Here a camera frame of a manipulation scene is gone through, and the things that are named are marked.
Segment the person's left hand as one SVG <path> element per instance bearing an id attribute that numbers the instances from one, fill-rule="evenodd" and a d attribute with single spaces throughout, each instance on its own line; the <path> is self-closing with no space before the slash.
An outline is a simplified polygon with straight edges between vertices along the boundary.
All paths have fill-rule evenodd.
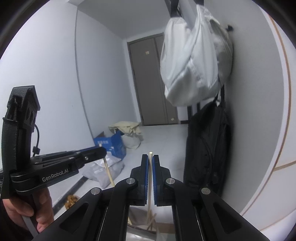
<path id="1" fill-rule="evenodd" d="M 48 188 L 44 188 L 36 193 L 40 207 L 36 214 L 33 208 L 24 201 L 17 198 L 4 199 L 3 205 L 8 217 L 18 226 L 28 229 L 22 216 L 36 217 L 37 230 L 42 232 L 54 221 L 52 199 Z"/>

